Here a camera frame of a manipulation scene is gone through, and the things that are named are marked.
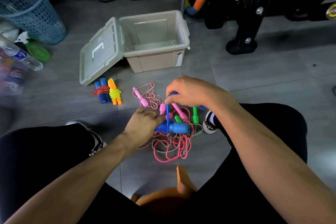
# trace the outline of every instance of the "hand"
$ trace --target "hand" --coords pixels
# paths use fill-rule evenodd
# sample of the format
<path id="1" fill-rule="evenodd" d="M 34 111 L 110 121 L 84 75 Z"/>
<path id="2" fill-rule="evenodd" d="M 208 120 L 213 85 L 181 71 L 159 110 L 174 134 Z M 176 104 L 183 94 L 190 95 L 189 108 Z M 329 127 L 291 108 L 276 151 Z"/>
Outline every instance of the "hand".
<path id="1" fill-rule="evenodd" d="M 209 103 L 213 101 L 223 101 L 227 90 L 224 90 L 212 83 L 198 78 L 181 76 L 175 79 L 166 89 L 166 95 L 177 91 L 179 94 L 170 96 L 165 100 L 166 104 L 179 103 L 187 106 L 203 105 L 209 108 Z"/>
<path id="2" fill-rule="evenodd" d="M 145 144 L 154 134 L 155 129 L 164 120 L 165 115 L 149 107 L 140 107 L 132 115 L 123 132 L 127 136 L 130 145 L 135 149 Z"/>

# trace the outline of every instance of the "green jump rope handle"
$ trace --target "green jump rope handle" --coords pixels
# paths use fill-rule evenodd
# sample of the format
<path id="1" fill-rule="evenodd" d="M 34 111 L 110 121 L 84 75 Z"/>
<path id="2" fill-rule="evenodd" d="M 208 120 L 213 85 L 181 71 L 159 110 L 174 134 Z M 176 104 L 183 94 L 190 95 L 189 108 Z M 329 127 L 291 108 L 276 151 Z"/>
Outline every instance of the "green jump rope handle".
<path id="1" fill-rule="evenodd" d="M 178 116 L 178 115 L 175 116 L 175 120 L 176 120 L 176 122 L 182 122 L 180 116 Z"/>
<path id="2" fill-rule="evenodd" d="M 200 118 L 197 115 L 197 107 L 194 106 L 192 109 L 194 110 L 194 115 L 192 116 L 192 120 L 194 121 L 194 123 L 199 123 L 200 122 Z"/>

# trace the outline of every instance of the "black pants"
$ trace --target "black pants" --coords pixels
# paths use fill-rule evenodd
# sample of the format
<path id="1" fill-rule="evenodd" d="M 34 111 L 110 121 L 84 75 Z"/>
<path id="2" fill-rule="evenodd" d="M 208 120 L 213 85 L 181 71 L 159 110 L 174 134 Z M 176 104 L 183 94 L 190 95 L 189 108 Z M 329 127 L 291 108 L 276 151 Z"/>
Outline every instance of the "black pants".
<path id="1" fill-rule="evenodd" d="M 307 125 L 298 111 L 281 104 L 241 105 L 307 162 Z M 216 117 L 214 123 L 227 137 L 232 149 L 213 177 L 177 213 L 180 215 L 177 219 L 284 222 L 250 179 Z M 88 158 L 93 146 L 92 136 L 80 124 L 23 128 L 0 138 L 1 221 L 5 222 L 38 191 Z M 153 219 L 105 183 L 80 223 L 111 223 L 125 209 L 134 218 Z"/>

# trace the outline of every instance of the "plastic water bottle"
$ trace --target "plastic water bottle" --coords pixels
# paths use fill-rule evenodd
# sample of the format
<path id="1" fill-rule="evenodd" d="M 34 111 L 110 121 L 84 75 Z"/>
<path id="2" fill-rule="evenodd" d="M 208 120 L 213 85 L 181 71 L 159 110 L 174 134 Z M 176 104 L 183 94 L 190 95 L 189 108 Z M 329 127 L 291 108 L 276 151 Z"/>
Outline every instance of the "plastic water bottle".
<path id="1" fill-rule="evenodd" d="M 27 67 L 35 71 L 43 69 L 43 64 L 40 61 L 34 59 L 26 51 L 13 44 L 11 41 L 9 41 L 1 34 L 0 34 L 0 47 L 8 56 L 15 58 L 16 60 L 20 61 Z"/>

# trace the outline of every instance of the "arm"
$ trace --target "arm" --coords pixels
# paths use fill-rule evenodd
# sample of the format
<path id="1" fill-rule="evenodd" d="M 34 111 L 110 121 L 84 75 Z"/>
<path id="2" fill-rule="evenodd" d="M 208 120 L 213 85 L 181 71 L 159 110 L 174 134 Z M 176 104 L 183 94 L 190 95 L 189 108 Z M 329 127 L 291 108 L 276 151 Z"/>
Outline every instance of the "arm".
<path id="1" fill-rule="evenodd" d="M 167 95 L 172 91 L 180 95 L 167 98 L 166 104 L 205 105 L 215 113 L 251 179 L 288 223 L 336 223 L 332 191 L 228 91 L 184 76 L 167 87 Z"/>
<path id="2" fill-rule="evenodd" d="M 38 192 L 6 224 L 77 223 L 112 171 L 165 120 L 150 111 L 139 108 L 111 144 Z"/>

